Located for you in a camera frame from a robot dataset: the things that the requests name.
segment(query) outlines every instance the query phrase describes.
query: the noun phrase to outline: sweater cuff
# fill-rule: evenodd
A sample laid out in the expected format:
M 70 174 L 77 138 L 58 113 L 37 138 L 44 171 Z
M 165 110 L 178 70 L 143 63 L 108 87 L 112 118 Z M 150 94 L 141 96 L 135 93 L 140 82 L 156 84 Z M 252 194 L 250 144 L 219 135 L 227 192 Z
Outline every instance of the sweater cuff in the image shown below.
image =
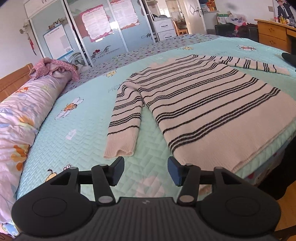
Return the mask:
M 116 134 L 107 136 L 107 146 L 104 153 L 105 159 L 112 159 L 119 156 L 132 156 L 136 147 L 136 140 L 139 129 L 131 128 L 125 130 L 124 136 L 118 137 Z

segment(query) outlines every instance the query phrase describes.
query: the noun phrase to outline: poster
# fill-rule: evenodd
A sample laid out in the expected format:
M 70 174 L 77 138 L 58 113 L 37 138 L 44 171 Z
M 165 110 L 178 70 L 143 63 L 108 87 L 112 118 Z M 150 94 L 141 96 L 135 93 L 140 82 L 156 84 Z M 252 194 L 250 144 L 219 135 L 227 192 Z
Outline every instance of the poster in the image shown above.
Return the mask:
M 53 59 L 61 59 L 73 52 L 63 25 L 58 25 L 43 37 Z
M 296 11 L 289 3 L 286 2 L 286 0 L 273 0 L 273 3 L 275 17 L 279 18 L 280 16 L 283 16 L 284 18 L 295 19 Z
M 140 24 L 131 0 L 113 0 L 110 3 L 121 30 Z
M 88 9 L 79 16 L 91 42 L 113 33 L 103 5 Z

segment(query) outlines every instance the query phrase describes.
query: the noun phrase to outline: photo of man in uniform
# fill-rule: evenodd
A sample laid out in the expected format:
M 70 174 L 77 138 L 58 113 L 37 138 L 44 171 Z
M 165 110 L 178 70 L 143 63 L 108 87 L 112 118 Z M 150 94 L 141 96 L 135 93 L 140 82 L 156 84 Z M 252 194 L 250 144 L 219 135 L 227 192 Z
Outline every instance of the photo of man in uniform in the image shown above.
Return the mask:
M 284 18 L 294 18 L 294 15 L 290 9 L 290 4 L 288 4 L 286 2 L 286 0 L 277 0 L 278 3 L 278 18 L 280 18 L 281 16 L 283 16 Z

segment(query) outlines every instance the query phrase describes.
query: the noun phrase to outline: wardrobe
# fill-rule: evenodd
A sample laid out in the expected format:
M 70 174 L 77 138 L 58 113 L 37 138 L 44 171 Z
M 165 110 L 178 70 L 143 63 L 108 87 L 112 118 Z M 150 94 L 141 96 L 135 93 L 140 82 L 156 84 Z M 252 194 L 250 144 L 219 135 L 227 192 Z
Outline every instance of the wardrobe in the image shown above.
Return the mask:
M 141 0 L 29 0 L 24 7 L 43 57 L 97 66 L 155 43 Z

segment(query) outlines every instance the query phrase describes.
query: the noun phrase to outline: striped sweater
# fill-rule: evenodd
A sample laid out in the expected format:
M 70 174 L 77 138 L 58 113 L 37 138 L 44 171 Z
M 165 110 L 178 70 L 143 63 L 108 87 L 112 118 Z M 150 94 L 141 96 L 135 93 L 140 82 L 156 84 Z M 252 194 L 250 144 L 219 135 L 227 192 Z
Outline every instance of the striped sweater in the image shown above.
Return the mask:
M 289 75 L 257 61 L 199 55 L 134 73 L 118 89 L 104 157 L 133 155 L 146 105 L 181 164 L 244 166 L 296 118 L 296 101 L 230 66 Z

